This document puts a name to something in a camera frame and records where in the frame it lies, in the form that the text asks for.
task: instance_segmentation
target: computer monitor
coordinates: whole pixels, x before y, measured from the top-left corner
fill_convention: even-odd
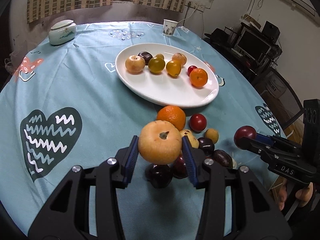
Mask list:
[[[237,46],[252,59],[260,62],[271,47],[253,33],[245,30]]]

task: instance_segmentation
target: white paper cup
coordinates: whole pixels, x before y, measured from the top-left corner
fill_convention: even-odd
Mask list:
[[[171,20],[163,20],[163,31],[162,34],[164,36],[172,36],[176,27],[177,27],[178,22],[171,21]]]

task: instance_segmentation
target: red cherry tomato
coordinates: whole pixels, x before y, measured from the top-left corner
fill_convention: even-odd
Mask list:
[[[196,66],[190,66],[188,67],[188,76],[190,76],[191,71],[193,71],[194,69],[196,69]]]
[[[202,114],[194,114],[189,120],[190,128],[195,132],[201,132],[207,127],[207,119]]]
[[[239,147],[239,145],[237,144],[237,142],[240,138],[247,137],[250,139],[255,139],[256,136],[257,136],[257,132],[256,132],[255,128],[248,126],[248,125],[245,125],[245,126],[240,127],[236,131],[235,136],[233,137],[233,141],[236,144],[236,146],[241,149],[241,147]]]

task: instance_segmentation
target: blue tablecloth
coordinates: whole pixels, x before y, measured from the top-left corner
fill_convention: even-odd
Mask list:
[[[221,85],[217,98],[187,109],[187,118],[204,114],[208,127],[219,130],[216,149],[249,166],[266,188],[275,181],[277,176],[259,156],[234,145],[233,135],[243,125],[262,134],[283,132],[249,82],[210,45],[183,27],[168,38],[162,25],[152,23],[79,25],[74,40],[52,46],[46,38],[30,51],[0,93],[0,199],[25,234],[73,165],[98,166],[155,119],[161,107],[131,92],[114,68],[122,49],[145,42],[178,47],[214,66]],[[147,165],[139,157],[132,183],[117,191],[126,239],[194,240],[204,191],[195,190],[188,179],[154,189],[144,179]],[[226,233],[231,228],[230,201],[227,191]],[[94,190],[90,232],[96,233]]]

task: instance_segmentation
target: dark green heart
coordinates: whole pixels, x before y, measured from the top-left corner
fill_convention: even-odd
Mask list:
[[[278,126],[277,120],[273,113],[270,111],[269,107],[266,104],[263,104],[263,106],[256,106],[255,109],[263,123],[272,132],[274,132],[275,135],[280,136],[280,127]]]
[[[20,136],[24,161],[33,181],[46,176],[67,157],[81,130],[81,116],[72,107],[62,108],[48,119],[36,109],[22,120]]]

